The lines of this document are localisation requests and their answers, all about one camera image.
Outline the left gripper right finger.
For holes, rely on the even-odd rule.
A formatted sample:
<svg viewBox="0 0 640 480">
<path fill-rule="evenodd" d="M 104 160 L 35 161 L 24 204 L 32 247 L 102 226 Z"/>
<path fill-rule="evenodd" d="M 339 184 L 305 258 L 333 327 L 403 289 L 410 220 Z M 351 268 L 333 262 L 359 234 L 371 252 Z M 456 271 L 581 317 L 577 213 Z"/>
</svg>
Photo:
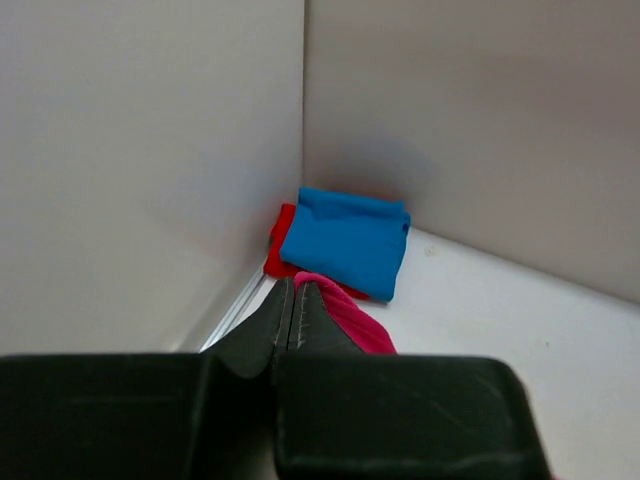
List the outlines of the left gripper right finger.
<svg viewBox="0 0 640 480">
<path fill-rule="evenodd" d="M 368 354 L 295 287 L 274 366 L 282 479 L 548 479 L 525 388 L 490 357 Z"/>
</svg>

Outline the magenta t shirt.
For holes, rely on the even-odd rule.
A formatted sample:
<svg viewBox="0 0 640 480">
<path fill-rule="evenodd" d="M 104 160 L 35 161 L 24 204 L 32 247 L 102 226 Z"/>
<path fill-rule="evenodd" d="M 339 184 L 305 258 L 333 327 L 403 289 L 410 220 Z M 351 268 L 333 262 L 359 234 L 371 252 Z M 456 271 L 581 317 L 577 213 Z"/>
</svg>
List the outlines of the magenta t shirt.
<svg viewBox="0 0 640 480">
<path fill-rule="evenodd" d="M 397 354 L 387 330 L 361 310 L 337 283 L 320 274 L 309 272 L 300 272 L 294 277 L 294 285 L 297 289 L 311 284 L 319 288 L 324 310 L 329 318 L 362 351 L 376 355 Z"/>
</svg>

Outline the folded red t shirt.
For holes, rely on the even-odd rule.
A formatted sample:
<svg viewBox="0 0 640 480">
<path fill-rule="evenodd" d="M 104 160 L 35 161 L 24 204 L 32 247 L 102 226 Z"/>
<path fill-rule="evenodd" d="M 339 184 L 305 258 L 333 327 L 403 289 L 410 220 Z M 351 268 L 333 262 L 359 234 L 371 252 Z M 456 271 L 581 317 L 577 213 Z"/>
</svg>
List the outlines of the folded red t shirt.
<svg viewBox="0 0 640 480">
<path fill-rule="evenodd" d="M 366 210 L 319 198 L 285 204 L 271 232 L 264 272 L 275 278 L 316 273 L 341 286 L 351 298 L 377 299 L 377 277 L 365 267 L 372 249 L 374 217 Z"/>
</svg>

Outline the folded blue t shirt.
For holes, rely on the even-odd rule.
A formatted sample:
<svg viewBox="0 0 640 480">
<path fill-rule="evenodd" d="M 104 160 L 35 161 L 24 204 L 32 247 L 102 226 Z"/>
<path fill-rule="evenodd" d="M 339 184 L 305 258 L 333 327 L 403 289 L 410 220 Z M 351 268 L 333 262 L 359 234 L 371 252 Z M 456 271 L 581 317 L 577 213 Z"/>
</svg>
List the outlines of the folded blue t shirt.
<svg viewBox="0 0 640 480">
<path fill-rule="evenodd" d="M 280 256 L 388 303 L 395 295 L 410 226 L 401 201 L 302 187 Z"/>
</svg>

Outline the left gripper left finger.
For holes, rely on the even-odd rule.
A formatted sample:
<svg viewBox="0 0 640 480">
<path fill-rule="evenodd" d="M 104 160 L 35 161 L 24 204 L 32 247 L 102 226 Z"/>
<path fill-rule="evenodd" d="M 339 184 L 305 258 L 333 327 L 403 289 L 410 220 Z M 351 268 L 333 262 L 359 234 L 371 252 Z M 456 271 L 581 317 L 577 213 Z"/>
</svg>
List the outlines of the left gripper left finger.
<svg viewBox="0 0 640 480">
<path fill-rule="evenodd" d="M 271 407 L 291 280 L 200 353 L 38 354 L 1 360 L 5 479 L 197 479 Z"/>
</svg>

